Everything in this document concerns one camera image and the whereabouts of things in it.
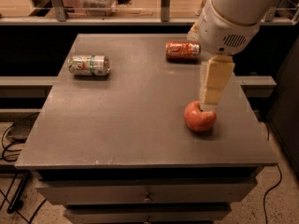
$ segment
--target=gray tabletop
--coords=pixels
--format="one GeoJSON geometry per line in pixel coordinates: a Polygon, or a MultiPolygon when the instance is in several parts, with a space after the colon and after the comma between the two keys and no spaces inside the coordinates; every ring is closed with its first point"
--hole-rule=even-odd
{"type": "MultiPolygon", "coordinates": [[[[276,163],[240,83],[232,77],[208,132],[184,108],[198,99],[196,63],[171,63],[165,44],[186,35],[79,35],[74,54],[106,55],[108,77],[75,77],[66,62],[17,168],[216,167],[276,163]]],[[[207,59],[204,52],[201,60],[207,59]]]]}

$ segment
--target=drawer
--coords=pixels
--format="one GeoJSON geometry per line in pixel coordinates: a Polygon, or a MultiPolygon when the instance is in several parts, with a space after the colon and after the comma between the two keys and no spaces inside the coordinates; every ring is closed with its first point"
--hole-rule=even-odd
{"type": "Polygon", "coordinates": [[[78,223],[194,223],[223,219],[231,211],[226,204],[98,206],[66,209],[64,216],[78,223]]]}
{"type": "Polygon", "coordinates": [[[52,204],[231,203],[256,185],[246,181],[120,180],[39,182],[37,190],[52,204]]]}

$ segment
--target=drawer knob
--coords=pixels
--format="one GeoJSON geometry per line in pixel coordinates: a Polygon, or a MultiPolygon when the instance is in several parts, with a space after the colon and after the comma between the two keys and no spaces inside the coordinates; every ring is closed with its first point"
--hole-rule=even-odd
{"type": "Polygon", "coordinates": [[[147,192],[147,193],[146,193],[146,197],[145,197],[145,199],[143,200],[143,203],[150,203],[150,202],[152,202],[152,198],[150,197],[150,193],[147,192]]]}

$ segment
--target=red apple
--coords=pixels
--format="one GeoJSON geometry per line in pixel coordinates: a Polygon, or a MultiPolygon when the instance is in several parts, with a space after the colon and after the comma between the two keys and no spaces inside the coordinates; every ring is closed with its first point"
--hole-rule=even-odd
{"type": "Polygon", "coordinates": [[[196,132],[210,129],[216,122],[216,111],[201,111],[200,102],[193,101],[187,105],[184,112],[187,126],[196,132]]]}

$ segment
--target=can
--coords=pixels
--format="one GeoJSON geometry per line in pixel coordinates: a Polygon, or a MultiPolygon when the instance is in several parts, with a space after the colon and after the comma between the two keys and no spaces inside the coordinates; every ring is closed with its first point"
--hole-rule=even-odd
{"type": "Polygon", "coordinates": [[[78,76],[106,76],[110,72],[109,59],[105,55],[75,55],[68,59],[68,70],[78,76]]]}
{"type": "Polygon", "coordinates": [[[175,60],[198,60],[201,46],[198,42],[170,41],[166,44],[166,58],[175,60]]]}

